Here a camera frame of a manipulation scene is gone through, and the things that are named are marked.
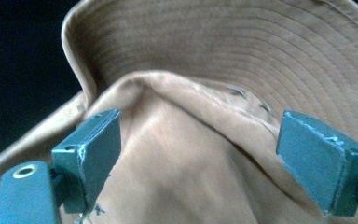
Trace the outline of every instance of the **hat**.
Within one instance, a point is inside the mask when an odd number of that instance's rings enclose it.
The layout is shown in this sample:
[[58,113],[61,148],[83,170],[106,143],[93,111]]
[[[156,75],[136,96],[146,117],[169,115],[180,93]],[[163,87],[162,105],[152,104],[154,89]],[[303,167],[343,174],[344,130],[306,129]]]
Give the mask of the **hat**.
[[95,223],[358,223],[324,217],[274,151],[285,109],[358,141],[352,1],[81,1],[62,43],[83,91],[0,172],[118,107],[123,149]]

